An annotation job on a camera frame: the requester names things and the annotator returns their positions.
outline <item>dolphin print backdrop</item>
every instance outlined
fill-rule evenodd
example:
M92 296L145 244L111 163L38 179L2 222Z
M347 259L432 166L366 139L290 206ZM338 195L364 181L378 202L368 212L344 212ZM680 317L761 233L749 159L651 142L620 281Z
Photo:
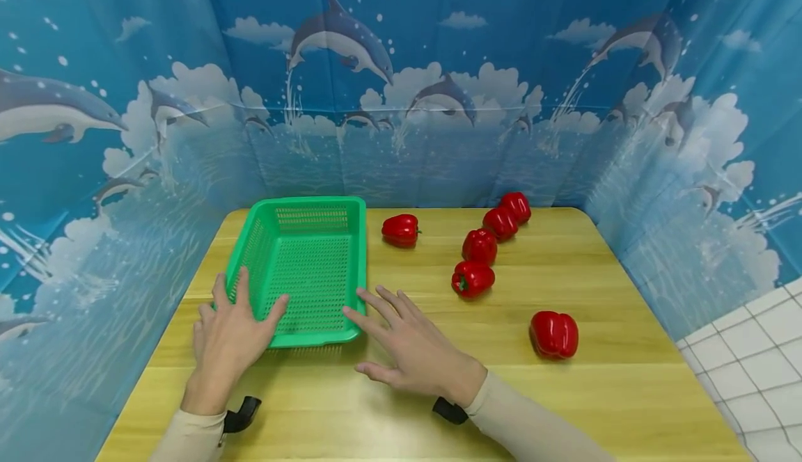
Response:
M800 8L0 0L0 458L94 457L262 198L580 207L674 340L797 278Z

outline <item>basket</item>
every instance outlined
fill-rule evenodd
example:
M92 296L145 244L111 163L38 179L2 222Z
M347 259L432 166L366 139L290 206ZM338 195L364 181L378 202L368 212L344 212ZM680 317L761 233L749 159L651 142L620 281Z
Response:
M366 284L367 250L360 198L261 200L250 209L228 261L226 293L233 302L239 267L246 266L258 321L281 294L290 295L270 349L347 342L360 330L343 306L365 314L356 289Z

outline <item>sleeve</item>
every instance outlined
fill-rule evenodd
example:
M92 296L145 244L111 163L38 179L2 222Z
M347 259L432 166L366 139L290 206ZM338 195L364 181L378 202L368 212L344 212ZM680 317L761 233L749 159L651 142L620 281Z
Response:
M200 416L178 410L150 462L216 462L225 445L226 414Z
M465 413L517 461L614 461L582 431L523 397L490 371Z

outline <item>bell pepper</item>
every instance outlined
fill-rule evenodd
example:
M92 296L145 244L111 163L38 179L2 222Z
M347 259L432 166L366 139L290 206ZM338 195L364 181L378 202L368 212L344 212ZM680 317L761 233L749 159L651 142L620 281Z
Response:
M418 218L415 215L391 216L382 224L384 241L399 248L411 248L418 242Z
M482 225L489 229L499 242L512 239L512 236L515 236L518 232L518 223L515 221L515 216L512 215L509 209L504 207L493 208L487 212Z
M544 358L566 360L576 353L579 327L568 314L542 310L529 321L529 339L535 351Z
M466 260L454 267L452 288L462 298L479 297L496 282L496 273L489 265L474 260Z
M489 266L496 261L497 252L496 236L484 228L470 231L462 244L462 257L465 260L475 260Z
M529 209L529 200L524 193L506 193L499 207L510 210L518 225L526 224L532 218L532 209Z

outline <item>dolphin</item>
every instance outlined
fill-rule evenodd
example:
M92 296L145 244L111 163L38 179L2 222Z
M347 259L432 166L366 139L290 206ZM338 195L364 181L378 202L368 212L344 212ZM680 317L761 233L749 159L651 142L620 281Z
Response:
M157 150L162 152L164 141L167 140L167 127L178 122L181 118L189 118L198 123L209 126L206 118L188 102L176 97L172 93L165 93L162 90L153 88L150 83L146 81L148 91L151 93L151 118L155 123L155 140L157 141Z
M142 181L142 179L145 179L146 181L149 181L152 178L156 178L158 176L159 176L159 173L157 171L152 170L151 168L146 166L146 167L143 168L142 173L139 173L139 181Z
M36 326L46 324L48 321L51 320L39 316L21 316L20 318L0 321L0 342L24 337Z
M624 102L619 102L616 107L610 109L610 112L607 113L605 117L605 121L612 122L612 121L622 121L622 123L627 123L627 107L624 105Z
M518 116L518 119L512 123L513 126L520 126L521 131L523 132L531 132L532 131L532 120L529 119L529 115L524 113Z
M696 115L693 114L692 100L693 98L691 95L688 95L684 99L680 100L680 102L671 102L666 104L666 106L660 110L658 115L652 119L655 120L657 118L661 118L661 116L666 116L669 120L669 123L671 123L673 118L674 123L671 123L668 134L666 134L666 147L673 147L677 144L677 136L675 130L673 129L674 126L679 126L679 128L682 129L682 135L679 140L679 147L677 147L677 151L682 151L687 144L688 138L691 136L693 123L696 121Z
M343 9L338 0L328 2L329 9L326 12L304 20L295 31L287 70L291 71L303 61L303 50L311 47L329 49L341 56L343 65L352 71L367 69L391 85L393 65L379 38L368 26Z
M348 123L352 122L359 123L365 126L371 126L377 132L381 130L381 126L385 126L390 129L393 128L393 124L389 118L376 119L376 117L372 113L362 110L347 113L345 118L343 119L342 125L340 126L343 127Z
M704 193L702 207L705 209L705 216L707 217L713 210L718 208L718 201L721 198L721 191L710 186L699 186L698 190Z
M586 68L606 60L608 53L624 47L638 47L643 50L639 67L652 63L665 81L674 71L682 51L682 37L674 20L665 13L656 13L638 20L626 28L616 31L610 39L593 52Z
M409 112L421 102L431 103L443 107L443 114L447 116L454 116L460 114L471 121L471 125L476 123L476 108L474 107L473 100L465 93L462 88L457 86L454 79L447 72L444 75L443 81L427 86L420 90L404 117L409 116Z
M102 208L102 202L104 202L107 198L115 196L116 194L128 192L131 189L137 189L139 187L145 187L145 186L146 186L145 184L134 178L126 178L126 177L110 178L109 181L107 181L104 184L104 186L98 189L95 195L92 196L92 200L94 200L95 206L98 209L98 213L100 213L100 209Z
M128 131L116 110L77 86L0 70L0 141L49 134L46 141L75 144L90 128Z
M259 109L245 107L244 105L232 105L232 107L234 109L234 118L236 118L240 123L243 125L247 125L249 123L259 125L259 130L273 135L273 130L270 129L270 125L267 124L267 121L260 118L259 115L254 114L254 112L258 111Z

